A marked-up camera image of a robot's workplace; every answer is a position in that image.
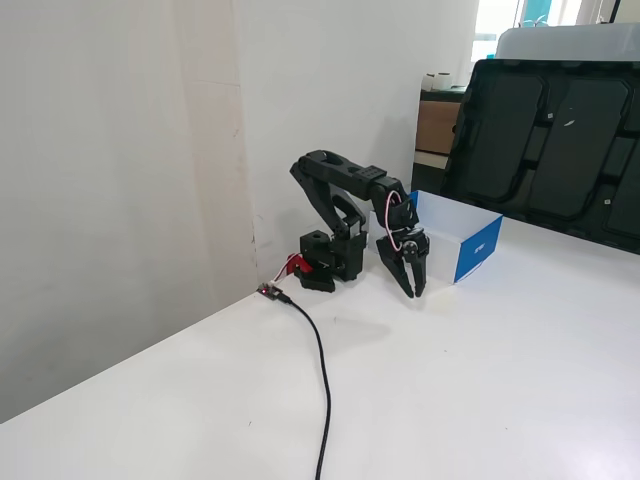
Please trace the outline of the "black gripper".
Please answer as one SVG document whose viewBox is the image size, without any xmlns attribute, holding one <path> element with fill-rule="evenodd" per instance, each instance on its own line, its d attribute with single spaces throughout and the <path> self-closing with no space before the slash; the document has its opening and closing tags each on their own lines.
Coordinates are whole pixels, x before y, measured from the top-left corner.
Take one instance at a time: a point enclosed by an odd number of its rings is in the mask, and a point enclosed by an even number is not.
<svg viewBox="0 0 640 480">
<path fill-rule="evenodd" d="M 409 298 L 421 297 L 427 283 L 427 256 L 430 239 L 422 228 L 391 231 L 376 241 L 380 259 Z M 405 262 L 411 267 L 415 293 L 410 284 Z"/>
</svg>

